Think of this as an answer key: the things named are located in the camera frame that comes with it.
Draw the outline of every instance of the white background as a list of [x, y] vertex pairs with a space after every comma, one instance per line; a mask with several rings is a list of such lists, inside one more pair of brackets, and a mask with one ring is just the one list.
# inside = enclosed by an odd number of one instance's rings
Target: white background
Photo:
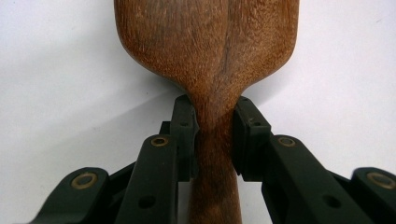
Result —
[[[291, 59], [244, 95], [329, 170], [395, 174], [395, 59], [394, 0], [306, 0]], [[32, 220], [78, 168], [135, 161], [180, 94], [122, 48], [112, 1], [2, 1], [0, 223]], [[245, 223], [270, 223], [260, 187], [240, 181]]]

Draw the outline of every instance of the metal rivet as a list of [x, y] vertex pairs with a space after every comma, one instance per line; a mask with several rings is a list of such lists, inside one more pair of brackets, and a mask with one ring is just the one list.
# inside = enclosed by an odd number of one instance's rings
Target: metal rivet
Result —
[[296, 145], [296, 142], [288, 137], [280, 137], [277, 139], [277, 141], [284, 147], [295, 147]]
[[151, 140], [151, 144], [155, 147], [163, 147], [168, 144], [168, 139], [165, 137], [155, 137]]
[[377, 172], [367, 174], [367, 178], [383, 189], [396, 189], [396, 182], [394, 179]]
[[75, 189], [87, 189], [93, 186], [98, 180], [97, 174], [94, 173], [84, 173], [78, 175], [72, 181], [72, 187]]

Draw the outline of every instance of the wooden object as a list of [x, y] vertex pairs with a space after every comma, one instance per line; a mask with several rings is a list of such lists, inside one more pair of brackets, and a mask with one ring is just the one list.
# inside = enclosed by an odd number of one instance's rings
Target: wooden object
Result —
[[230, 151], [242, 91], [280, 68], [297, 32], [298, 0], [115, 0], [120, 41], [189, 95], [201, 128], [190, 223], [241, 223]]

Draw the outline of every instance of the black plastic part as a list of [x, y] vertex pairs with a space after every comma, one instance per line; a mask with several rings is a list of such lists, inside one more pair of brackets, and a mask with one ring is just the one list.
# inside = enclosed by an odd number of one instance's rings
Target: black plastic part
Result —
[[170, 135], [154, 135], [140, 149], [115, 223], [176, 221], [177, 142]]
[[373, 223], [298, 139], [272, 136], [262, 195], [274, 223]]
[[[81, 178], [80, 186], [92, 182], [90, 187], [77, 189], [72, 186], [73, 180], [83, 174], [96, 175]], [[82, 168], [67, 175], [49, 195], [43, 207], [31, 224], [62, 224], [62, 223], [95, 223], [100, 213], [105, 209], [100, 204], [107, 200], [103, 195], [108, 182], [108, 174], [99, 168]]]
[[198, 164], [194, 156], [194, 140], [199, 127], [195, 109], [189, 97], [176, 98], [169, 132], [177, 139], [178, 181], [189, 182], [198, 175]]
[[373, 167], [354, 171], [351, 195], [375, 223], [396, 223], [396, 176]]
[[337, 181], [337, 183], [350, 195], [350, 180], [331, 171], [329, 171], [329, 173], [332, 175], [335, 181]]
[[171, 121], [163, 121], [161, 124], [160, 134], [170, 134], [171, 133]]
[[97, 214], [97, 216], [101, 217], [101, 223], [114, 223], [133, 170], [134, 163], [110, 176], [108, 191], [109, 195], [111, 195], [111, 200], [106, 205], [106, 211], [103, 214]]
[[262, 181], [263, 150], [271, 125], [246, 97], [240, 97], [233, 112], [233, 167], [245, 181]]

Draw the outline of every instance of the hole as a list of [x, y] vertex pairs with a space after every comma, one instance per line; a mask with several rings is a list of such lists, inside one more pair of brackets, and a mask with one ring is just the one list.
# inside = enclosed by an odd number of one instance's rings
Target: hole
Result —
[[280, 137], [277, 141], [284, 147], [294, 147], [296, 145], [296, 142], [288, 137]]
[[163, 144], [164, 142], [165, 142], [165, 140], [163, 140], [161, 138], [154, 139], [154, 144], [157, 144], [157, 145]]
[[144, 196], [139, 199], [139, 207], [142, 209], [148, 209], [155, 204], [154, 196]]
[[328, 206], [332, 208], [341, 207], [340, 201], [338, 201], [338, 199], [334, 198], [332, 195], [324, 195], [323, 202], [325, 202]]
[[151, 140], [151, 144], [155, 147], [163, 147], [168, 144], [168, 139], [165, 137], [156, 137]]
[[367, 174], [367, 178], [383, 189], [396, 189], [396, 181], [377, 172]]
[[85, 184], [90, 183], [92, 180], [93, 180], [92, 176], [86, 175], [86, 176], [83, 176], [82, 178], [78, 179], [77, 183], [79, 185], [85, 185]]
[[98, 176], [94, 173], [84, 173], [78, 175], [72, 181], [72, 187], [75, 189], [87, 189], [93, 186], [98, 180]]

